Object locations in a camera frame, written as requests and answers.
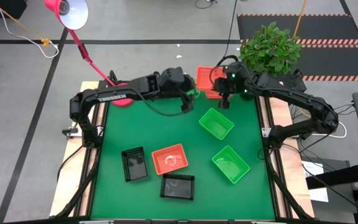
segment white cable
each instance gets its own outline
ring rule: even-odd
[[[39,44],[35,43],[34,41],[32,41],[32,40],[30,40],[30,39],[28,39],[28,38],[26,38],[26,37],[21,36],[21,35],[13,34],[13,33],[8,29],[8,27],[7,27],[6,19],[5,19],[5,17],[4,17],[4,13],[3,13],[1,10],[0,10],[0,13],[1,13],[1,15],[2,15],[2,19],[4,20],[5,28],[6,28],[6,30],[7,30],[7,32],[8,32],[9,34],[11,34],[11,35],[13,35],[13,36],[15,36],[15,37],[19,37],[19,38],[28,40],[29,42],[33,43],[34,45],[36,45],[36,46],[40,49],[40,51],[42,52],[42,54],[43,54],[44,57],[46,57],[46,58],[54,58],[54,57],[56,57],[56,55],[59,54],[59,49],[57,48],[57,46],[56,46],[54,43],[52,43],[51,40],[49,41],[49,43],[52,44],[52,46],[56,48],[56,53],[55,53],[54,56],[47,56],[47,55],[45,55],[45,52],[42,50],[42,48],[41,48],[41,46],[40,46]]]
[[[342,125],[343,127],[343,130],[345,130],[345,134],[343,136],[334,136],[334,135],[329,135],[329,137],[332,137],[332,138],[345,138],[346,135],[347,135],[347,130],[346,130],[346,127],[344,124],[342,124],[342,122],[339,122],[340,125]],[[326,134],[311,134],[312,136],[325,136]]]

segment pink desk lamp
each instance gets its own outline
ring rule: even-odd
[[[88,62],[106,81],[114,86],[115,84],[93,63],[85,45],[79,40],[74,30],[82,28],[88,20],[88,5],[85,0],[44,0],[46,7],[53,11],[57,19],[68,29],[75,44],[81,52],[83,59]],[[124,107],[133,103],[132,99],[112,101],[116,106]]]

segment green mat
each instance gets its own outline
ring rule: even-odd
[[[217,100],[202,94],[194,110],[176,117],[160,116],[137,101],[128,108],[109,106],[92,218],[110,219],[274,219],[265,162],[257,158],[262,147],[257,108],[254,101],[239,96],[230,100],[229,110],[218,109]],[[180,111],[179,99],[152,102],[164,113]],[[198,120],[210,108],[219,110],[235,125],[222,140],[216,139]],[[194,201],[160,198],[161,175],[155,172],[151,153],[183,144],[189,165],[174,174],[194,175]],[[230,145],[250,166],[236,184],[211,160]],[[144,147],[147,172],[144,180],[126,182],[121,151]]]

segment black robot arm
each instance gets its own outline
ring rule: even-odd
[[[233,62],[224,67],[224,71],[226,78],[218,78],[214,83],[214,90],[222,96],[220,108],[229,108],[229,95],[240,93],[275,97],[310,112],[310,119],[285,127],[276,125],[268,129],[266,135],[270,146],[280,148],[286,138],[311,131],[329,134],[336,130],[339,123],[338,115],[321,97],[289,90],[267,74],[249,73],[242,62]]]
[[[126,82],[126,85],[109,86],[101,90],[84,90],[70,100],[70,118],[80,125],[83,131],[83,145],[98,147],[101,138],[95,126],[88,119],[88,114],[95,104],[107,101],[133,99],[154,100],[176,98],[182,100],[181,111],[187,113],[193,109],[193,98],[187,92],[195,89],[193,79],[178,68],[168,68]]]

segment potted plant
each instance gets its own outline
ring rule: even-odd
[[[289,76],[300,57],[299,37],[290,37],[290,30],[280,30],[276,22],[256,31],[253,39],[241,46],[241,59],[250,71],[267,73],[271,77]]]

